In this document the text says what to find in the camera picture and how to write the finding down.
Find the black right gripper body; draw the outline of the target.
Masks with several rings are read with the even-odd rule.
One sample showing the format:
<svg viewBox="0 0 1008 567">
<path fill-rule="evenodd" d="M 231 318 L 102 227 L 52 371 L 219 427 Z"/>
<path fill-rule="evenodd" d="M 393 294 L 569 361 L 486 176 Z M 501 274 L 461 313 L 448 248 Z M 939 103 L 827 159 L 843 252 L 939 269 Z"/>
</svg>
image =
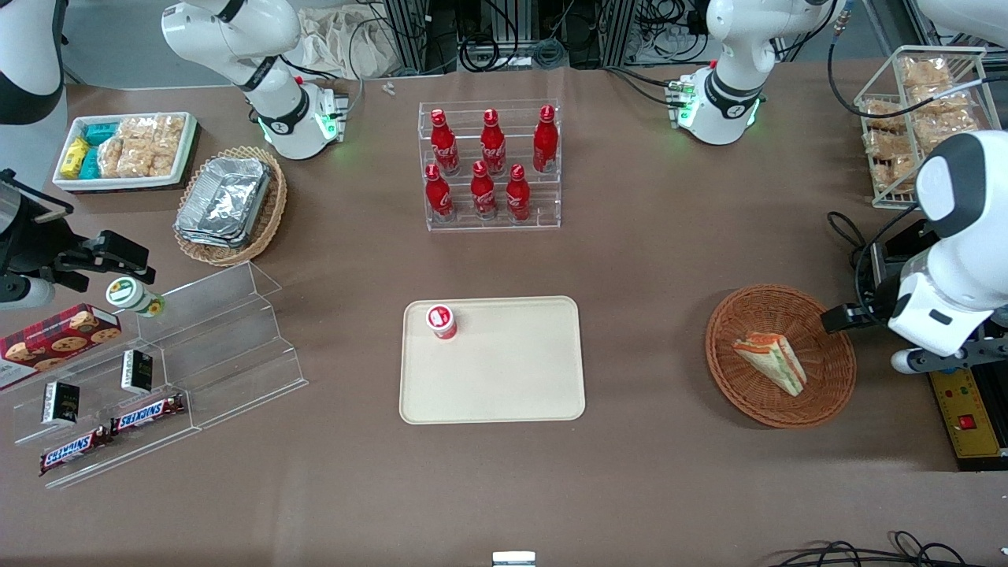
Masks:
<svg viewBox="0 0 1008 567">
<path fill-rule="evenodd" d="M 2 171 L 1 182 L 3 274 L 71 272 L 93 265 L 87 238 L 66 221 L 72 205 L 19 182 L 11 169 Z"/>
</svg>

